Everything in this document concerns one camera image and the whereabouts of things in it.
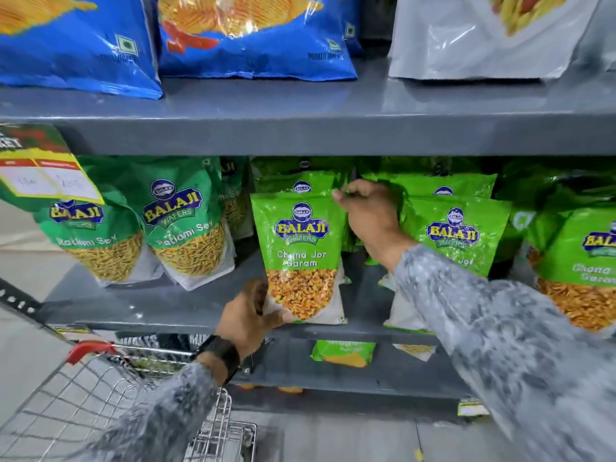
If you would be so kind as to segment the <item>white snack bag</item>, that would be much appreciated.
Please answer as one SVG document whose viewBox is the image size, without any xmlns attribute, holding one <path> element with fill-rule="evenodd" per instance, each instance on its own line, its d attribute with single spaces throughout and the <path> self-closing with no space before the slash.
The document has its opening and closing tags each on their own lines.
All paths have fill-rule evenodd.
<svg viewBox="0 0 616 462">
<path fill-rule="evenodd" d="M 560 78 L 603 0 L 397 0 L 388 76 Z"/>
</svg>

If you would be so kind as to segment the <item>grey metal shelf board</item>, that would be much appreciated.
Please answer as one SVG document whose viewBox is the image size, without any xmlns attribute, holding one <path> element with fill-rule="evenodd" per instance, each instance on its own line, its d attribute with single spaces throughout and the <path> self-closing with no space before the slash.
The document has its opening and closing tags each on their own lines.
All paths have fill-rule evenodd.
<svg viewBox="0 0 616 462">
<path fill-rule="evenodd" d="M 355 368 L 316 362 L 312 349 L 308 339 L 274 339 L 253 371 L 236 373 L 232 384 L 454 400 L 472 395 L 443 351 L 424 362 L 385 342 L 376 346 L 370 364 Z"/>
<path fill-rule="evenodd" d="M 616 73 L 535 83 L 165 79 L 161 100 L 0 87 L 0 123 L 49 123 L 90 155 L 616 155 Z"/>
<path fill-rule="evenodd" d="M 134 286 L 100 287 L 81 266 L 74 266 L 42 303 L 38 318 L 47 325 L 84 325 L 92 329 L 143 333 L 208 333 L 223 306 L 246 281 L 265 278 L 256 237 L 241 240 L 235 271 L 193 291 L 167 277 Z M 341 287 L 345 325 L 296 324 L 275 329 L 274 337 L 358 342 L 439 345 L 435 336 L 384 327 L 393 293 L 379 287 L 384 270 L 364 263 L 364 253 L 343 256 L 349 285 Z"/>
</svg>

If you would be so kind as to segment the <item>person's right hand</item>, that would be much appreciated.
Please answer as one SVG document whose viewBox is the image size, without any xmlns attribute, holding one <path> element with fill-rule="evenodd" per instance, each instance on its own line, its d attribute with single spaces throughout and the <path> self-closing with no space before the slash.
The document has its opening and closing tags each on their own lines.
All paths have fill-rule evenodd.
<svg viewBox="0 0 616 462">
<path fill-rule="evenodd" d="M 418 242 L 401 229 L 388 187 L 357 179 L 341 189 L 354 194 L 354 211 L 347 213 L 351 230 L 374 260 L 395 271 L 403 254 Z"/>
</svg>

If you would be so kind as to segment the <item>person's left hand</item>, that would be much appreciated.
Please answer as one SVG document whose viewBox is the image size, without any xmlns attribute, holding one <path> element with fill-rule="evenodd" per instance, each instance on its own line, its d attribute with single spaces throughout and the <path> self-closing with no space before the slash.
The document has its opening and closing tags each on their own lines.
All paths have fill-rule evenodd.
<svg viewBox="0 0 616 462">
<path fill-rule="evenodd" d="M 292 313 L 286 309 L 257 315 L 249 304 L 248 283 L 226 304 L 214 330 L 215 335 L 235 345 L 241 361 L 256 352 L 272 330 L 294 321 Z"/>
</svg>

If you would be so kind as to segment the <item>person's right forearm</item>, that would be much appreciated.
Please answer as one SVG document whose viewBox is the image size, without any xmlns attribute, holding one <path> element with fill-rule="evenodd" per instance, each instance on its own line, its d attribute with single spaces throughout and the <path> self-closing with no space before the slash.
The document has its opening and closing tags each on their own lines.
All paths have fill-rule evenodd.
<svg viewBox="0 0 616 462">
<path fill-rule="evenodd" d="M 616 343 L 535 289 L 425 246 L 395 269 L 462 379 L 528 462 L 616 462 Z"/>
</svg>

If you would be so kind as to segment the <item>black perforated shelf bracket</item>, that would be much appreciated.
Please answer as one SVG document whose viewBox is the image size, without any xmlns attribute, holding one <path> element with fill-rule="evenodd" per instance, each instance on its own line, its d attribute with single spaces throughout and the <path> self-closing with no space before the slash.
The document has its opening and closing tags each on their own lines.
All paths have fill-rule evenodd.
<svg viewBox="0 0 616 462">
<path fill-rule="evenodd" d="M 2 278 L 0 278 L 0 305 L 31 318 L 42 309 L 42 303 Z"/>
</svg>

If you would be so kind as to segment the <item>light green snack pouch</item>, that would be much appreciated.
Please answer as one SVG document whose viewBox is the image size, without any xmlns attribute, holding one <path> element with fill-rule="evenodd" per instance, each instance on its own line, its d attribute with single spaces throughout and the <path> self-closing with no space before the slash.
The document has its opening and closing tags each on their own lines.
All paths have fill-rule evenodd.
<svg viewBox="0 0 616 462">
<path fill-rule="evenodd" d="M 340 291 L 347 213 L 331 193 L 251 194 L 268 284 L 265 313 L 288 311 L 293 323 L 347 322 Z"/>
</svg>

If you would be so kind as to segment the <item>person's left forearm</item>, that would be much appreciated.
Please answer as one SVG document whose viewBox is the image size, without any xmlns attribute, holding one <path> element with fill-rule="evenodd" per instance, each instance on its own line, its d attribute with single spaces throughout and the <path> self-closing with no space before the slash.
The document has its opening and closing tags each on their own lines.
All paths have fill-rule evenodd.
<svg viewBox="0 0 616 462">
<path fill-rule="evenodd" d="M 222 359 L 200 354 L 64 462 L 182 462 L 227 377 Z"/>
</svg>

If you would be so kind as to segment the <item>blue chips bag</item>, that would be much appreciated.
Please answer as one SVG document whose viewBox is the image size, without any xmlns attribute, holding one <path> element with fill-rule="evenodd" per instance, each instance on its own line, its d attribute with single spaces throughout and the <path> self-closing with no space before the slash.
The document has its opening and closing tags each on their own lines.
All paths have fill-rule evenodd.
<svg viewBox="0 0 616 462">
<path fill-rule="evenodd" d="M 159 73 L 186 78 L 357 79 L 341 0 L 157 0 Z"/>
<path fill-rule="evenodd" d="M 341 22 L 344 40 L 350 56 L 362 56 L 364 51 L 360 44 L 360 27 L 362 0 L 340 0 Z"/>
<path fill-rule="evenodd" d="M 158 100 L 156 0 L 0 0 L 0 84 Z"/>
</svg>

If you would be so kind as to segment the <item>yellow shelf edge label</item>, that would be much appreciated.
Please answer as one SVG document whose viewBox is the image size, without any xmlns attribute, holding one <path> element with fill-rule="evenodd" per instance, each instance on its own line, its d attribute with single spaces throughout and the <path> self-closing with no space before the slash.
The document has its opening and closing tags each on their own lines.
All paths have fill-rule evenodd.
<svg viewBox="0 0 616 462">
<path fill-rule="evenodd" d="M 464 398 L 458 402 L 457 415 L 461 418 L 489 416 L 488 409 L 476 398 Z"/>
</svg>

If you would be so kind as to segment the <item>dark green snack packet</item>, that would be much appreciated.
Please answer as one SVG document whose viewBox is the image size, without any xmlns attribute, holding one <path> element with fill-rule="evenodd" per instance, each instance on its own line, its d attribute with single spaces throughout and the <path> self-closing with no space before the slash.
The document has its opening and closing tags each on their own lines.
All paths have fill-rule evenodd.
<svg viewBox="0 0 616 462">
<path fill-rule="evenodd" d="M 110 157 L 79 158 L 104 202 L 60 200 L 39 203 L 35 223 L 53 245 L 78 261 L 102 287 L 159 279 L 163 267 L 145 241 L 143 230 L 112 185 L 118 173 Z"/>
<path fill-rule="evenodd" d="M 222 189 L 219 198 L 232 239 L 249 238 L 254 233 L 249 157 L 221 156 L 220 166 Z"/>
<path fill-rule="evenodd" d="M 186 291 L 235 269 L 218 157 L 125 156 L 116 180 L 167 275 Z"/>
</svg>

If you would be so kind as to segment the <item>green yellow price sign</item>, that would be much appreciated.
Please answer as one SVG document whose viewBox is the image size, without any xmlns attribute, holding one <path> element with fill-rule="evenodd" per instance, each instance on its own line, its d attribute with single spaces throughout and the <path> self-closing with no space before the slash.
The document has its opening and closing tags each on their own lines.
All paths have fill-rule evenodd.
<svg viewBox="0 0 616 462">
<path fill-rule="evenodd" d="M 0 182 L 20 198 L 104 203 L 52 125 L 0 124 Z"/>
</svg>

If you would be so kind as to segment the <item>light green fallen packet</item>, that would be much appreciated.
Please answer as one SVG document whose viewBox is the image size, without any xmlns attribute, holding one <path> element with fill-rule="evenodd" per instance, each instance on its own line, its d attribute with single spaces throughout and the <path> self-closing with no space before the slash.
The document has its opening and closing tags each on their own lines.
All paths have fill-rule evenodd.
<svg viewBox="0 0 616 462">
<path fill-rule="evenodd" d="M 365 368 L 373 359 L 375 342 L 317 340 L 311 352 L 315 362 Z"/>
</svg>

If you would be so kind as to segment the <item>black wristwatch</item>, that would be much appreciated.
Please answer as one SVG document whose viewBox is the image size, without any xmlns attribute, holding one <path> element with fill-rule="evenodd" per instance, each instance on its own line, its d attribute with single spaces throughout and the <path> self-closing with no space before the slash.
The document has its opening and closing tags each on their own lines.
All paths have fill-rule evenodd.
<svg viewBox="0 0 616 462">
<path fill-rule="evenodd" d="M 240 368 L 238 351 L 229 340 L 212 334 L 194 353 L 192 361 L 212 372 L 216 384 L 226 385 Z"/>
</svg>

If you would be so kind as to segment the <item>row of light green packets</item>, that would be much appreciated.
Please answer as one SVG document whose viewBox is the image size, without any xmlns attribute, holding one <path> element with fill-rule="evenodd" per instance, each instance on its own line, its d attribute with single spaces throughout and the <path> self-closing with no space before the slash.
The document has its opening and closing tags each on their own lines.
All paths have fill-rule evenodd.
<svg viewBox="0 0 616 462">
<path fill-rule="evenodd" d="M 398 217 L 402 230 L 416 240 L 434 248 L 453 262 L 457 262 L 477 275 L 487 276 L 496 263 L 505 262 L 503 250 L 509 249 L 512 260 L 521 243 L 524 224 L 529 224 L 536 211 L 523 212 L 515 204 L 498 196 L 494 200 L 492 193 L 498 176 L 477 172 L 452 170 L 452 163 L 436 162 L 432 158 L 413 158 L 402 161 L 393 157 L 377 159 L 376 164 L 360 160 L 355 165 L 357 176 L 366 180 L 387 184 L 396 198 Z M 298 160 L 282 157 L 258 157 L 252 160 L 255 187 L 258 192 L 270 193 L 287 191 L 282 186 L 283 175 L 298 176 L 301 172 L 324 172 L 334 168 L 334 160 L 310 158 Z M 379 285 L 394 291 L 394 299 L 389 318 L 384 322 L 387 328 L 426 333 L 434 335 L 421 318 L 418 307 L 407 301 L 398 291 L 393 273 L 381 279 Z M 590 299 L 583 300 L 577 309 L 565 310 L 561 302 L 561 293 L 571 296 L 574 287 L 556 289 L 556 284 L 546 285 L 546 292 L 554 294 L 557 306 L 571 319 L 574 325 L 591 331 L 607 330 L 616 325 L 616 312 L 607 310 L 610 291 L 597 291 L 596 299 L 599 310 L 583 316 L 582 307 L 589 307 Z"/>
</svg>

